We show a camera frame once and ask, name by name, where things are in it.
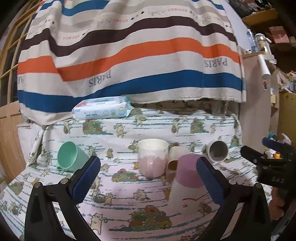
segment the paper roll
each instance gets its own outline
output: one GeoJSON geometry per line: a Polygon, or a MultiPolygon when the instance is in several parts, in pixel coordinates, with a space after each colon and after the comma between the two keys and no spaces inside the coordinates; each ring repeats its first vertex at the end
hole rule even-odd
{"type": "Polygon", "coordinates": [[[258,61],[259,61],[260,68],[261,68],[262,79],[270,80],[271,74],[270,74],[270,71],[266,65],[265,59],[262,54],[258,55],[258,61]]]}

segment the wet wipes package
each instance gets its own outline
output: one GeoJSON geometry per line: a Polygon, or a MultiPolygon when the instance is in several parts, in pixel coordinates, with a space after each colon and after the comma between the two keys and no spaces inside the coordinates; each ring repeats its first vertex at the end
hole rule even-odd
{"type": "Polygon", "coordinates": [[[81,101],[71,116],[77,120],[127,117],[132,109],[126,96],[103,97],[81,101]]]}

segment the striped curtain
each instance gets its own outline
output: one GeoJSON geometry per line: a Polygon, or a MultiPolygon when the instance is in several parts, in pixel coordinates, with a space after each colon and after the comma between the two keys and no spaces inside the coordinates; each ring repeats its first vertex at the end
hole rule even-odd
{"type": "Polygon", "coordinates": [[[245,101],[237,41],[219,0],[47,0],[17,74],[21,112],[41,125],[97,97],[245,101]]]}

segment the tablecloth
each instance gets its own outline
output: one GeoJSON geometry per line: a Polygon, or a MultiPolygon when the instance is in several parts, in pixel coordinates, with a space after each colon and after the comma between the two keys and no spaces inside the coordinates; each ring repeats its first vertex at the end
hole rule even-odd
{"type": "MultiPolygon", "coordinates": [[[[28,162],[33,164],[18,175],[0,195],[0,211],[14,233],[23,239],[26,207],[35,182],[58,183],[73,173],[58,170],[57,152],[66,141],[72,141],[89,155],[101,159],[101,170],[83,203],[78,205],[86,222],[102,241],[111,240],[189,240],[199,235],[214,217],[219,206],[207,195],[203,211],[182,215],[167,201],[171,185],[164,177],[146,179],[138,171],[137,143],[141,139],[161,138],[170,147],[187,147],[201,152],[211,140],[222,139],[229,147],[229,158],[215,163],[228,179],[253,185],[256,168],[240,156],[241,129],[235,115],[217,117],[205,109],[158,106],[135,108],[121,119],[66,120],[43,126],[36,137],[28,162]]],[[[264,185],[267,200],[271,188],[264,185]]],[[[55,211],[65,233],[73,237],[58,203],[55,211]]],[[[238,216],[238,205],[235,216],[238,216]]],[[[224,235],[229,235],[235,221],[224,235]]]]}

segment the bolt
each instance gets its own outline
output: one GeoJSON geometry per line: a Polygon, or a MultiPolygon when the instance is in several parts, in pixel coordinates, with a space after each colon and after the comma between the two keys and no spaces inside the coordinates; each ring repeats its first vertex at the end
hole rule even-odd
{"type": "Polygon", "coordinates": [[[68,178],[63,178],[62,180],[61,180],[61,184],[66,184],[67,182],[68,182],[68,178]]]}
{"type": "Polygon", "coordinates": [[[40,184],[41,184],[41,182],[36,182],[36,183],[34,184],[34,187],[38,188],[38,187],[40,187],[40,184]]]}
{"type": "Polygon", "coordinates": [[[234,179],[229,179],[228,182],[231,184],[231,185],[235,185],[237,182],[236,180],[234,179]]]}
{"type": "Polygon", "coordinates": [[[260,183],[256,183],[256,184],[255,184],[255,187],[257,187],[257,188],[262,188],[262,186],[261,186],[260,183]]]}

